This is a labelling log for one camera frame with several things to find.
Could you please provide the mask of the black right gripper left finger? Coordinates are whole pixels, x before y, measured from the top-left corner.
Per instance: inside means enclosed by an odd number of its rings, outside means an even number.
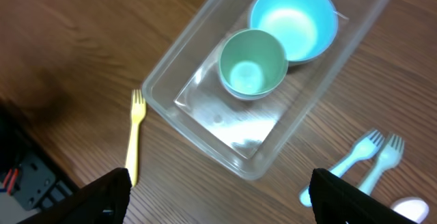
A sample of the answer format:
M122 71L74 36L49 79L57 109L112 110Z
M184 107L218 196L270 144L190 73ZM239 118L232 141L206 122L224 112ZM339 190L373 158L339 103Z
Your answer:
M131 188L128 170L119 167L19 224L122 224Z

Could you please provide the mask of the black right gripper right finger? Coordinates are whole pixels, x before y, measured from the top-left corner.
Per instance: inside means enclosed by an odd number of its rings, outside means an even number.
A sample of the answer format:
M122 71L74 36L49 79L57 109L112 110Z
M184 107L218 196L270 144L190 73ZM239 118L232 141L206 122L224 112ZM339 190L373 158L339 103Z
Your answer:
M414 224L323 168L313 170L309 195L317 224Z

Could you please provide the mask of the yellow plastic fork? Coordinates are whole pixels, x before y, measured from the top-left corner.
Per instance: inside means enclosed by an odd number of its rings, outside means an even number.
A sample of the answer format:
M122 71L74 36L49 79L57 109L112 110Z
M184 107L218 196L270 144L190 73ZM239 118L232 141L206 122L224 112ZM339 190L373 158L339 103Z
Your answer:
M139 127L147 113L146 101L140 89L132 91L132 104L130 109L130 136L126 154L125 168L127 168L132 187L138 182L138 150L139 150Z

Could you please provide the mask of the clear plastic container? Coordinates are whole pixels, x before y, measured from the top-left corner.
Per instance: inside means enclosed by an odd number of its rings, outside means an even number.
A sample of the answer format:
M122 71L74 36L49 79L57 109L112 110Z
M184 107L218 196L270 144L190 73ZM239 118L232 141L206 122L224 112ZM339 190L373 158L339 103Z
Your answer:
M147 103L245 180L264 175L389 0L207 0Z

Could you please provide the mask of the green plastic cup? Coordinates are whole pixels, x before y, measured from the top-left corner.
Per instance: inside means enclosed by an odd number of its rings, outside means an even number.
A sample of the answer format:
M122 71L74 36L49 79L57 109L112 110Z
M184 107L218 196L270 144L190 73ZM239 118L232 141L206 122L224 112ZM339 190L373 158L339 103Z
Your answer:
M242 29L226 39L218 55L222 84L242 94L274 91L288 69L285 50L271 34L259 29Z

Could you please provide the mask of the blue plastic bowl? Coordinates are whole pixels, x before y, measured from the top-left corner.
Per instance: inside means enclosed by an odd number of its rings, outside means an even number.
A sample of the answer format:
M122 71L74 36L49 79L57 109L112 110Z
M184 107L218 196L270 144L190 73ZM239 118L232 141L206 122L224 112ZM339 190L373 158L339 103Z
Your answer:
M325 52L339 28L331 0L255 0L248 26L274 36L290 65L303 64Z

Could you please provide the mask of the blue plastic cup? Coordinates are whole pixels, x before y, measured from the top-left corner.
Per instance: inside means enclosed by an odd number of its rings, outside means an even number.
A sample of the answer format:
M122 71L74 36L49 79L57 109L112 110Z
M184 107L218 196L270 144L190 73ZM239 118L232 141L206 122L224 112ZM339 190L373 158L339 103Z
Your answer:
M266 93L262 93L262 94L255 94L255 95L249 95L249 94L242 94L239 93L235 90L233 90L232 88L226 86L223 84L223 87L225 88L225 90L230 93L233 97L239 99L239 100L248 100L248 101L252 101L252 100L259 100L261 98L266 97L267 95L269 95L270 93L272 93L272 91L266 92Z

